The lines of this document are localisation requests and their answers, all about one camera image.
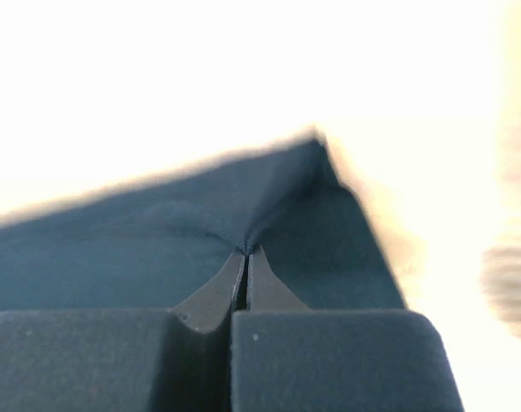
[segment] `dark blue cloth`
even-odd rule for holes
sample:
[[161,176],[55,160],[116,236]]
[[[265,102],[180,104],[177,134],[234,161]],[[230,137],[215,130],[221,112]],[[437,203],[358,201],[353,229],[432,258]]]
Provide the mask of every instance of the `dark blue cloth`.
[[312,139],[0,229],[0,311],[175,306],[258,242],[311,308],[403,307]]

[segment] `blurry beige object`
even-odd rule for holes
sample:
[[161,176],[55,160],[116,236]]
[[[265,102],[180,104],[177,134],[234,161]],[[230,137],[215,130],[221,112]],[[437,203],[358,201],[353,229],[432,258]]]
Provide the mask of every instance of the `blurry beige object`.
[[315,126],[467,412],[521,412],[521,1],[306,3],[0,2],[0,224]]

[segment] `navy fabric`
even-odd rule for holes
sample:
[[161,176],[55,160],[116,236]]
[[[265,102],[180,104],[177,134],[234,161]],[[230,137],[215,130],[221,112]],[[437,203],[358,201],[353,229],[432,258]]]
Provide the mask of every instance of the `navy fabric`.
[[312,308],[403,307],[312,139],[0,229],[0,311],[175,306],[258,242]]

